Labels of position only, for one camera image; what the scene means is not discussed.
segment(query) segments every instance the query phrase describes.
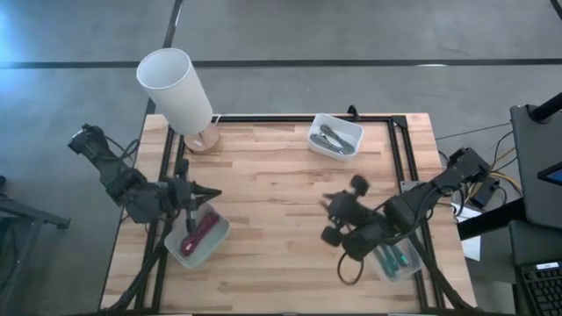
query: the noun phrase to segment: concrete floor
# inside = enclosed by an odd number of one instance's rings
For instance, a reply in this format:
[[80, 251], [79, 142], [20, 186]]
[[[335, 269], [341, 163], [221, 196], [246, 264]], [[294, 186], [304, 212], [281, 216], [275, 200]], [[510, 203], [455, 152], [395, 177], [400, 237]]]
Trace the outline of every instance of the concrete floor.
[[[139, 61], [162, 47], [173, 0], [4, 0], [0, 63]], [[560, 58], [562, 21], [547, 0], [192, 0], [173, 47], [194, 60]], [[558, 66], [200, 69], [216, 113], [429, 112], [436, 137], [508, 122], [508, 108], [560, 92]], [[68, 148], [84, 122], [122, 144], [138, 137], [147, 96], [134, 68], [0, 69], [0, 174], [8, 193], [72, 218], [47, 227], [27, 274], [23, 315], [97, 308], [119, 208]], [[439, 140], [484, 152], [509, 127]], [[507, 139], [504, 150], [513, 146]], [[492, 160], [493, 150], [483, 154]], [[516, 165], [504, 170], [518, 177]], [[511, 199], [515, 193], [508, 191]], [[485, 237], [469, 262], [479, 305], [510, 312], [509, 253]]]

